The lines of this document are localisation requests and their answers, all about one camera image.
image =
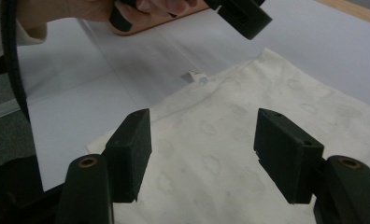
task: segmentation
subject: fingernail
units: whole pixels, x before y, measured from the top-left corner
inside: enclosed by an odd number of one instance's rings
[[[167,7],[170,12],[180,14],[185,10],[185,4],[180,0],[167,0]]]
[[[149,0],[137,0],[137,8],[140,10],[148,11],[150,10],[150,1]]]
[[[121,1],[115,1],[115,7],[117,9],[120,8],[120,12],[122,14],[125,14],[126,16],[129,16],[129,15],[131,15],[133,13],[132,12],[132,7],[130,7],[127,4],[122,3]]]
[[[186,0],[190,7],[197,7],[197,0]]]

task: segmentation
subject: black cable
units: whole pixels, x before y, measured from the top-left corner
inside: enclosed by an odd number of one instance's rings
[[[1,36],[7,74],[16,101],[24,116],[30,121],[27,97],[22,85],[16,43],[16,0],[1,0]]]

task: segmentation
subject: cream napkin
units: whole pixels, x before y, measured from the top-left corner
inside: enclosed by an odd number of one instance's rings
[[[258,108],[276,110],[325,145],[370,166],[370,106],[266,49],[150,109],[153,151],[139,201],[115,204],[117,223],[315,223],[313,204],[287,204],[258,163]],[[104,149],[107,133],[88,145]]]

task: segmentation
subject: patterned fabric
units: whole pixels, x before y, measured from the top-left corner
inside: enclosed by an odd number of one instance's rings
[[[282,113],[325,145],[370,166],[370,106],[266,49],[199,78],[150,113],[152,154],[139,201],[115,204],[117,223],[315,223],[290,205],[253,150],[258,108]],[[88,146],[101,152],[112,132]]]

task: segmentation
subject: human hand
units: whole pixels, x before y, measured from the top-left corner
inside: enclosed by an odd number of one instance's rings
[[[115,6],[122,16],[132,25],[146,25],[151,16],[168,17],[169,14],[181,15],[189,7],[197,7],[198,0],[136,0],[136,8],[116,1]]]
[[[148,24],[151,15],[180,15],[197,0],[136,0],[133,8],[114,0],[19,0],[17,19],[25,30],[62,18],[108,21],[114,5],[131,24]]]

